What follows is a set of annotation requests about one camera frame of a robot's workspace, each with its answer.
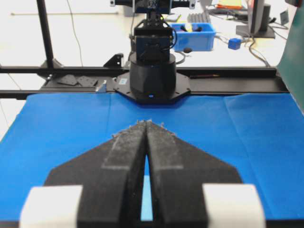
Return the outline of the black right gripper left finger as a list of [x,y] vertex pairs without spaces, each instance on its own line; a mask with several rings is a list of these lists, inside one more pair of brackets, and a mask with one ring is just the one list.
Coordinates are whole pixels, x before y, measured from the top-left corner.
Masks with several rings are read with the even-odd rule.
[[53,168],[33,187],[22,228],[127,227],[141,207],[146,122]]

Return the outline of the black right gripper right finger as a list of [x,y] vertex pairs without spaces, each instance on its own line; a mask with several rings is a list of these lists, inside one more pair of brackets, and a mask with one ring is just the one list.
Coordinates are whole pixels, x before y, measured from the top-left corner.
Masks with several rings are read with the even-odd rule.
[[257,190],[237,169],[147,122],[154,217],[166,228],[263,228]]

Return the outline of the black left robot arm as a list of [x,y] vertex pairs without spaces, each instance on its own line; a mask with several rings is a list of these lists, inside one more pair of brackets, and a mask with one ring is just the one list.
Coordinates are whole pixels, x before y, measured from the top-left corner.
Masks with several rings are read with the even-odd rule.
[[116,92],[141,104],[169,104],[190,92],[189,78],[177,73],[176,58],[170,50],[177,32],[162,17],[171,9],[195,8],[194,0],[112,0],[110,5],[128,6],[145,14],[131,35],[130,68],[117,77]]

